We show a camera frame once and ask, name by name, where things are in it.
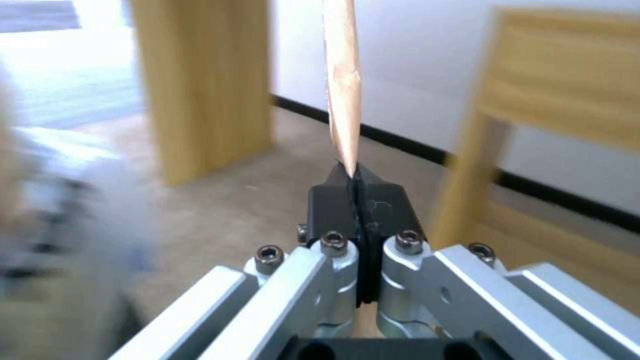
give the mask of white wall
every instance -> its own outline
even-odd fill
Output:
[[[454,151],[492,7],[640,12],[638,0],[356,0],[363,122]],[[326,110],[321,0],[272,0],[272,91]],[[521,128],[508,171],[640,214],[640,158]]]

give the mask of chair backrest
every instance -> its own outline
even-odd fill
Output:
[[[551,261],[640,313],[640,259],[488,201],[516,125],[640,152],[640,17],[499,11],[429,234],[441,249],[478,241],[472,238],[478,221],[511,233],[517,228],[521,243],[491,244],[504,250],[496,249],[501,259],[517,266]]]

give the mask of gray carpet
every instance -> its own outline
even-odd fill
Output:
[[[0,33],[79,27],[71,1],[0,1]]]

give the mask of floor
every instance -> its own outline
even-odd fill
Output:
[[[17,121],[69,128],[144,112],[134,37],[125,26],[0,33]]]
[[[267,243],[286,251],[295,248],[296,224],[305,221],[308,189],[324,181],[335,163],[335,151],[325,124],[280,108],[273,108],[273,118],[273,150],[178,188],[161,181],[144,116],[79,128],[115,142],[146,184],[157,219],[157,263],[155,271],[140,279],[136,296],[147,318],[158,315],[215,265],[242,268]],[[418,218],[428,225],[443,167],[365,138],[360,161],[385,180],[403,185]],[[620,229],[505,189],[496,189],[494,196],[559,219],[578,233],[617,239],[617,246],[640,254],[638,237]],[[371,316],[374,310],[365,311]],[[377,334],[372,322],[360,324],[358,333]]]

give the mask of mounting hole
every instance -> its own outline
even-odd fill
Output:
[[[314,341],[298,352],[298,360],[334,360],[335,353],[325,343]]]
[[[461,341],[457,341],[454,343],[449,343],[444,347],[444,358],[445,360],[457,360],[457,359],[465,359],[465,360],[481,360],[480,353],[474,349],[473,346],[463,343]]]
[[[444,286],[442,286],[440,288],[440,298],[442,299],[442,301],[445,302],[445,304],[450,304],[451,303],[451,294],[449,293],[449,289],[447,289]]]

